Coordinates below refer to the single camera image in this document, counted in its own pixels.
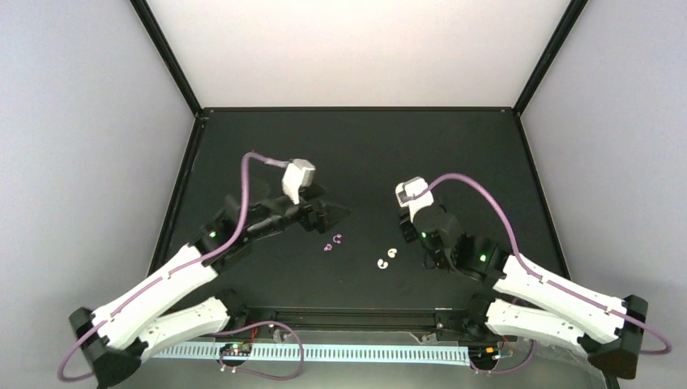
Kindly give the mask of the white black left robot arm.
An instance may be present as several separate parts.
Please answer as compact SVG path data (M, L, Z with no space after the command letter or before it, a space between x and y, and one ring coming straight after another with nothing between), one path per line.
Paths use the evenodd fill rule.
M258 240L293 225L306 232L331 231L351 211L326 200L325 193L318 184L299 184L291 193L253 201L243 187L239 199L228 196L216 217L146 279L94 310L73 311L73 349L81 351L91 369L85 376L99 388L117 386L165 349L227 328L243 311L232 290L190 308L170 308L233 267Z

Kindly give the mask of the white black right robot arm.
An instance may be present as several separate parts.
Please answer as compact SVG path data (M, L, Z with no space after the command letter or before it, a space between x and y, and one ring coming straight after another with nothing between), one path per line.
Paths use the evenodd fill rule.
M457 271L482 285L461 318L468 337L527 337L584 357L604 374L636 377L645 299L597 293L517 259L497 242L465 233L442 205L402 206L399 227L406 242L420 243L428 268Z

